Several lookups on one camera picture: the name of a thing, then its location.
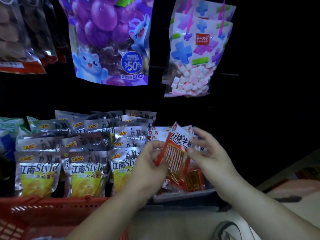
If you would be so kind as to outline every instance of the plastic basket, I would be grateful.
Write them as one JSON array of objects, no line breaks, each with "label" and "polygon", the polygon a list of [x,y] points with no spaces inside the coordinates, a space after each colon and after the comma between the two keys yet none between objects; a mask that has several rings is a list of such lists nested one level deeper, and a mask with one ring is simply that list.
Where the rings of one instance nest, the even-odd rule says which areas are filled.
[{"label": "plastic basket", "polygon": [[[0,198],[0,239],[66,237],[109,198]],[[121,240],[127,240],[127,231]]]}]

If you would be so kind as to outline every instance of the black background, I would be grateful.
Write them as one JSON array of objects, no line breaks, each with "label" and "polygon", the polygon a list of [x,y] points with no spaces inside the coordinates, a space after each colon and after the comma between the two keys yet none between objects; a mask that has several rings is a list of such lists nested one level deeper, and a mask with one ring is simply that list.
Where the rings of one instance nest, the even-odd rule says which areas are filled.
[{"label": "black background", "polygon": [[[63,33],[68,22],[57,0],[51,0]],[[88,113],[90,110],[156,111],[156,125],[175,121],[212,133],[229,153],[236,169],[257,186],[320,145],[318,92],[306,79],[271,69],[262,56],[264,43],[244,40],[247,12],[239,0],[233,30],[217,72],[211,94],[200,98],[164,98],[161,84],[169,53],[169,23],[175,0],[155,0],[150,35],[149,84],[116,87],[75,77],[72,60],[46,68],[47,75],[0,73],[0,116],[54,118],[54,110]]]}]

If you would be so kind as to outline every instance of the blue cartoon cat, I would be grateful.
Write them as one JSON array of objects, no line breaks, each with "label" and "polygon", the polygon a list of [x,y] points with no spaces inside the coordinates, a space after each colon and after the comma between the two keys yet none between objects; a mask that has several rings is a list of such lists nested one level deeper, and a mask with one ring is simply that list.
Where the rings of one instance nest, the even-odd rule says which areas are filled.
[{"label": "blue cartoon cat", "polygon": [[84,80],[101,83],[102,80],[108,77],[108,70],[101,68],[99,56],[85,52],[79,48],[79,55],[72,53],[73,64],[77,68],[76,76]]},{"label": "blue cartoon cat", "polygon": [[132,49],[138,51],[143,58],[147,56],[146,49],[149,48],[150,21],[149,15],[146,14],[136,29],[129,31],[129,35],[134,41],[134,44],[131,45]]}]

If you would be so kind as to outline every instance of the barcode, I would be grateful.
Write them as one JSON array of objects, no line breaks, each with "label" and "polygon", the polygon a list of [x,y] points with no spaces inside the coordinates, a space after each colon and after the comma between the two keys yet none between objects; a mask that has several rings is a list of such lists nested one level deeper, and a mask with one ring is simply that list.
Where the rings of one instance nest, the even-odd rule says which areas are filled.
[{"label": "barcode", "polygon": [[6,61],[0,61],[0,67],[11,67],[11,68],[21,68],[21,69],[24,68],[21,62],[6,62]]}]

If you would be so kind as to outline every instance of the gray sneaker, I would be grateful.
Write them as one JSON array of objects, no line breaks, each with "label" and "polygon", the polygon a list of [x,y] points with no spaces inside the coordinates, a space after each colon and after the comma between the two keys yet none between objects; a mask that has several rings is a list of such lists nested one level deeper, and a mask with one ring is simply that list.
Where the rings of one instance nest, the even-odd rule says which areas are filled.
[{"label": "gray sneaker", "polygon": [[242,240],[238,226],[231,221],[221,222],[215,229],[213,240]]}]

